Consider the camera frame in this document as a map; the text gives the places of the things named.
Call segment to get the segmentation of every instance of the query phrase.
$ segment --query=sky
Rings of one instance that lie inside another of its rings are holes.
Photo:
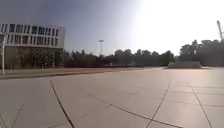
[[[182,45],[219,39],[221,0],[1,0],[0,23],[59,25],[65,49],[103,54],[147,49],[179,54]]]

